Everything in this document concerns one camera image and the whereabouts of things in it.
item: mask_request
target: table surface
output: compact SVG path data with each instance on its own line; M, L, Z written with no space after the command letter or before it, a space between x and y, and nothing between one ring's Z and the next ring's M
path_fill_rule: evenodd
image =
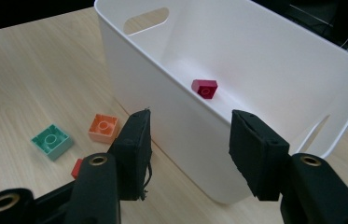
M73 180L78 158L105 152L88 129L95 114L128 114L111 91L93 8L0 30L0 190L40 197ZM56 124L75 144L56 161L31 139ZM122 223L283 223L279 203L214 203L155 145L145 201L121 202ZM348 185L348 129L327 158Z

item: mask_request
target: white plastic bin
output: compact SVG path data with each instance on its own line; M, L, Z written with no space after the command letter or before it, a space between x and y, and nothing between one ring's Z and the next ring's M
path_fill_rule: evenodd
M348 53L251 1L95 8L116 98L129 113L150 107L153 140L217 202L250 195L229 155L232 109L263 119L290 153L307 145L322 158L348 126ZM161 24L124 33L126 21L157 9L168 12ZM214 98L195 93L193 79L216 80Z

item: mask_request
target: green lego brick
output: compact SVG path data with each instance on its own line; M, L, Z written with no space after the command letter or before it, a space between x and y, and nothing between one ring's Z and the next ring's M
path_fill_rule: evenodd
M52 161L57 160L57 158L74 144L69 135L54 124L51 124L31 141Z

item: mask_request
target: toy block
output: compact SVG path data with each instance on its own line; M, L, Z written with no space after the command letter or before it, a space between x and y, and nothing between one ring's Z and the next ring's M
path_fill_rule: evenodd
M80 171L80 165L81 165L82 162L83 162L82 159L77 159L77 161L75 163L74 169L72 170L72 173L71 173L71 176L74 179L77 179L78 172Z
M52 161L57 160L74 142L54 124L32 139L32 143Z
M194 79L191 88L204 99L212 99L217 89L215 80Z
M96 142L112 144L118 135L118 118L96 114L89 128L89 137Z

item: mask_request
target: red lego brick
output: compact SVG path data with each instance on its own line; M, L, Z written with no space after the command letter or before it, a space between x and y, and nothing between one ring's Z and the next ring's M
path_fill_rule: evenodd
M215 80L194 79L191 88L204 99L212 99L217 89Z
M72 170L72 173L71 173L71 175L72 175L72 177L73 177L74 179L77 179L78 171L80 170L80 165L81 165L82 162L83 162L82 159L77 159L77 161L76 161L76 164L75 164L75 166L74 166L74 169Z

